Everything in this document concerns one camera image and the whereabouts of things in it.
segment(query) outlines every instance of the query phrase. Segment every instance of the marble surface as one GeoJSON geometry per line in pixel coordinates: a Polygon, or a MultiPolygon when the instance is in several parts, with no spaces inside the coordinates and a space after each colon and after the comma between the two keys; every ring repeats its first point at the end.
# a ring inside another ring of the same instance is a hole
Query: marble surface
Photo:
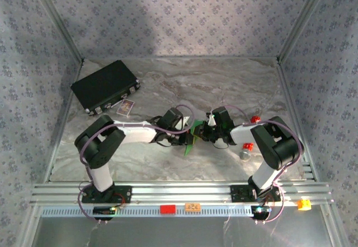
{"type": "MultiPolygon", "coordinates": [[[[106,60],[85,60],[80,78],[110,64],[106,60]]],[[[211,59],[123,59],[140,79],[141,89],[130,95],[135,105],[127,118],[115,113],[117,106],[106,113],[114,120],[136,122],[163,115],[170,107],[186,104],[194,109],[196,119],[221,105],[236,105],[250,117],[268,119],[279,115],[290,125],[285,99],[279,85],[274,59],[242,58],[211,59]]],[[[245,121],[240,112],[229,109],[235,124],[245,121]]],[[[54,162],[51,181],[87,180],[84,166],[73,142],[95,116],[87,116],[76,97],[54,162]]],[[[241,145],[225,150],[198,140],[188,156],[184,146],[161,147],[157,144],[122,145],[110,160],[114,180],[247,180],[262,162],[257,147],[249,161],[238,154],[241,145]]],[[[295,165],[282,178],[302,179],[301,164],[295,165]]]]}

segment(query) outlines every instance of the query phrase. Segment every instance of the patterned wallpaper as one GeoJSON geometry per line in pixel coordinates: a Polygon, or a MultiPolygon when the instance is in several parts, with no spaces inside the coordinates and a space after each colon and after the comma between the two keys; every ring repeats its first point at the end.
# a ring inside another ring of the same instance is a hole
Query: patterned wallpaper
{"type": "Polygon", "coordinates": [[[53,0],[84,58],[276,56],[305,0],[53,0]]]}
{"type": "Polygon", "coordinates": [[[358,0],[321,0],[284,64],[320,178],[358,246],[358,0]]]}
{"type": "Polygon", "coordinates": [[[78,67],[39,0],[0,0],[0,246],[14,246],[43,181],[78,67]]]}

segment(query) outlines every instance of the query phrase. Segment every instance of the green object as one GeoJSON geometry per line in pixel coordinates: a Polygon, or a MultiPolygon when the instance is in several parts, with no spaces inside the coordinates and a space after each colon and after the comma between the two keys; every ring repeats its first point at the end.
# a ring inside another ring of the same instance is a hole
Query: green object
{"type": "MultiPolygon", "coordinates": [[[[195,121],[194,121],[194,124],[193,124],[192,127],[190,128],[190,133],[191,133],[192,135],[194,135],[194,130],[195,130],[195,128],[196,128],[198,125],[201,125],[203,122],[204,122],[203,120],[195,120],[195,121]]],[[[192,144],[186,146],[184,156],[187,156],[187,155],[188,155],[188,153],[189,153],[190,150],[192,149],[192,147],[193,147],[193,145],[194,145],[196,139],[197,139],[197,137],[194,136],[192,144]]]]}

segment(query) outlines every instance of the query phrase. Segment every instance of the playing card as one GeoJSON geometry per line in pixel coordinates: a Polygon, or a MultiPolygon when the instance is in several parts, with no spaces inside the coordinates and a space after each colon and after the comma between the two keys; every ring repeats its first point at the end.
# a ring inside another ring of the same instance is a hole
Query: playing card
{"type": "Polygon", "coordinates": [[[129,112],[131,111],[132,107],[134,105],[134,101],[130,100],[123,100],[122,103],[119,105],[119,108],[117,110],[118,114],[128,116],[129,112]]]}

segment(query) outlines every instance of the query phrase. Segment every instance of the gray marble floor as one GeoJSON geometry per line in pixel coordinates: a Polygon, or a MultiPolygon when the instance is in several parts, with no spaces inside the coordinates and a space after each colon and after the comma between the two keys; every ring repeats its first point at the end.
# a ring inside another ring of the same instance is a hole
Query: gray marble floor
{"type": "MultiPolygon", "coordinates": [[[[127,118],[108,111],[115,120],[135,122],[163,115],[177,104],[186,104],[197,119],[221,105],[235,105],[249,116],[268,119],[281,116],[291,121],[276,73],[274,59],[242,58],[211,59],[124,59],[128,68],[140,79],[141,89],[128,97],[135,105],[127,118]]],[[[85,60],[80,78],[110,64],[106,60],[85,60]]],[[[245,119],[240,112],[229,110],[235,124],[245,119]]],[[[95,117],[87,116],[76,97],[54,162],[51,181],[87,180],[84,166],[73,142],[95,117]]],[[[132,143],[120,146],[110,161],[114,180],[247,180],[262,162],[257,147],[250,161],[243,162],[238,154],[242,146],[219,150],[211,143],[198,141],[188,156],[184,147],[164,148],[156,144],[132,143]]],[[[301,179],[301,164],[295,165],[282,178],[301,179]]]]}

